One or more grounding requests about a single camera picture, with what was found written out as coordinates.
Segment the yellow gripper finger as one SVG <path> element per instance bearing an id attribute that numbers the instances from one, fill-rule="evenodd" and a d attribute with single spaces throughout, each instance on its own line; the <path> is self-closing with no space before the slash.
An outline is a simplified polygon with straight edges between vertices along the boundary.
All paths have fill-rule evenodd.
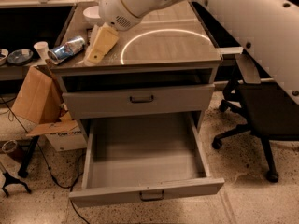
<path id="1" fill-rule="evenodd" d="M 106 54 L 116 45 L 119 40 L 119 33 L 107 24 L 99 27 L 92 47 L 85 52 L 85 64 L 99 64 Z"/>
<path id="2" fill-rule="evenodd" d="M 98 30 L 99 30 L 99 26 L 94 25 L 94 27 L 92 28 L 92 31 L 91 31 L 91 35 L 90 35 L 90 47 L 93 46 L 93 43 L 95 41 Z"/>

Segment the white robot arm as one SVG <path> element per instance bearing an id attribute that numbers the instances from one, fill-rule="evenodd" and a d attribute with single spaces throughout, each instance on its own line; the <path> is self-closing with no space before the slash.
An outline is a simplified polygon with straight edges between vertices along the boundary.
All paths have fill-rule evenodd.
<path id="1" fill-rule="evenodd" d="M 103 22 L 126 31 L 151 11 L 182 0 L 99 0 Z M 192 0 L 199 3 L 299 104 L 299 7 L 288 0 Z"/>

